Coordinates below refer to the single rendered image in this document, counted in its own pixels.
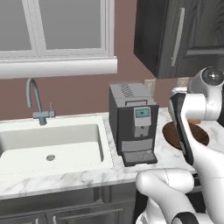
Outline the brown wooden bowl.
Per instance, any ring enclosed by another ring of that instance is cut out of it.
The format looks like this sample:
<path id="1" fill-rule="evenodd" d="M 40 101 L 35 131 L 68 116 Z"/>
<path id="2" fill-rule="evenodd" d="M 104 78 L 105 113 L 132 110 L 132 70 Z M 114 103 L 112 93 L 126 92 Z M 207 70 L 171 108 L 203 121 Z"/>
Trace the brown wooden bowl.
<path id="1" fill-rule="evenodd" d="M 209 135 L 198 125 L 189 123 L 193 137 L 201 144 L 209 144 Z M 164 139 L 175 149 L 181 150 L 173 122 L 168 122 L 162 129 Z"/>

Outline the grey coffee machine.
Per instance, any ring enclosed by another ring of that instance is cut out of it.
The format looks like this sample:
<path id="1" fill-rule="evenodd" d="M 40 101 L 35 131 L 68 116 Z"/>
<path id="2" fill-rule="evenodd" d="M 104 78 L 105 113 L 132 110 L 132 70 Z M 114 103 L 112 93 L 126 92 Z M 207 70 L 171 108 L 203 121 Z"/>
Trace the grey coffee machine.
<path id="1" fill-rule="evenodd" d="M 109 124 L 125 166 L 155 164 L 158 104 L 143 83 L 109 85 Z"/>

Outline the white sink basin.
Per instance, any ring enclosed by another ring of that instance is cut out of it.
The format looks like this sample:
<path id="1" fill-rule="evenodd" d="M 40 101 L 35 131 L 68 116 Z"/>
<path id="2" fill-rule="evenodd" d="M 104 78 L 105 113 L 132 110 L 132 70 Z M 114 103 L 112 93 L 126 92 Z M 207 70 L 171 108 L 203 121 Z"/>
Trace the white sink basin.
<path id="1" fill-rule="evenodd" d="M 0 179 L 34 178 L 113 166 L 102 117 L 0 124 Z"/>

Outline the grey sink tap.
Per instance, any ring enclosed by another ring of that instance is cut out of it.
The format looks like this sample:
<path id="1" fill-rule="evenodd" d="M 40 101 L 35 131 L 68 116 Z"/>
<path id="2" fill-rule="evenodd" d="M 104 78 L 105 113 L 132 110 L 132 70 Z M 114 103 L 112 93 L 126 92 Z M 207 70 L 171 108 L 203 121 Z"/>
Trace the grey sink tap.
<path id="1" fill-rule="evenodd" d="M 34 119 L 38 119 L 39 124 L 41 126 L 46 125 L 47 118 L 54 118 L 55 111 L 53 110 L 53 105 L 50 104 L 50 109 L 48 111 L 44 111 L 41 106 L 41 101 L 39 97 L 39 90 L 36 81 L 33 78 L 29 78 L 26 82 L 26 104 L 28 108 L 32 107 L 32 95 L 31 89 L 34 88 L 34 93 L 36 97 L 36 102 L 38 106 L 38 112 L 33 112 L 32 117 Z"/>

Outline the white framed window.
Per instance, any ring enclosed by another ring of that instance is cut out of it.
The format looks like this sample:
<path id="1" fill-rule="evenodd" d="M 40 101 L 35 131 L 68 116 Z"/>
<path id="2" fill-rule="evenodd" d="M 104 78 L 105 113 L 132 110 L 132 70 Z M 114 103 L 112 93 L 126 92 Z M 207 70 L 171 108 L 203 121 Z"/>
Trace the white framed window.
<path id="1" fill-rule="evenodd" d="M 0 79 L 115 74 L 115 0 L 0 0 Z"/>

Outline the grey base cupboard door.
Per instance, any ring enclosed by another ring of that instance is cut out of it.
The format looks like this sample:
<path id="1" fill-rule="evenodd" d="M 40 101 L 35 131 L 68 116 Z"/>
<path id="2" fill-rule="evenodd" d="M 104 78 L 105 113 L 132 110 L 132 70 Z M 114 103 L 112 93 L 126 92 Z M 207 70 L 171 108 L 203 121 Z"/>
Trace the grey base cupboard door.
<path id="1" fill-rule="evenodd" d="M 47 213 L 48 224 L 122 224 L 123 210 L 106 207 L 69 209 Z"/>
<path id="2" fill-rule="evenodd" d="M 47 221 L 43 214 L 37 214 L 2 219 L 0 224 L 47 224 Z"/>

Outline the white wall socket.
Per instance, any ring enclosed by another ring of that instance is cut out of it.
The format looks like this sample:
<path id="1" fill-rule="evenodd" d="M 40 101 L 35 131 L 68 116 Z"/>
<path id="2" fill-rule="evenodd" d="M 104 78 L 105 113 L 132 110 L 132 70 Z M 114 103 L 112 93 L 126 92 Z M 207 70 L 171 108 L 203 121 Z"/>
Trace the white wall socket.
<path id="1" fill-rule="evenodd" d="M 154 96 L 156 80 L 145 80 L 144 85 L 146 86 L 151 97 Z"/>

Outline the beige wall socket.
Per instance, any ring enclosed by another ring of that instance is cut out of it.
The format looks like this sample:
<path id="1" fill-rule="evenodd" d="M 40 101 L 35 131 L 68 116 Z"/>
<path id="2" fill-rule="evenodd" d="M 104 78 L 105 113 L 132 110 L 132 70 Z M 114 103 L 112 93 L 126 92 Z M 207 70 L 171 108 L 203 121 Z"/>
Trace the beige wall socket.
<path id="1" fill-rule="evenodd" d="M 180 88 L 186 87 L 188 85 L 188 82 L 189 82 L 188 77 L 178 78 L 177 86 L 180 87 Z"/>

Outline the dark wall cupboard door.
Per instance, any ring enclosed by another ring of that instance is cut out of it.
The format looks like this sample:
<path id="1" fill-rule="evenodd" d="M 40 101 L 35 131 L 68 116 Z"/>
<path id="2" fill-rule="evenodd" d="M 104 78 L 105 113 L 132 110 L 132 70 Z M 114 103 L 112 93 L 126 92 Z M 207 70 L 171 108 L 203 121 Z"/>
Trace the dark wall cupboard door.
<path id="1" fill-rule="evenodd" d="M 183 7 L 185 22 L 176 64 L 172 67 L 179 9 Z M 224 71 L 224 0 L 169 0 L 157 77 L 193 77 L 205 67 Z"/>

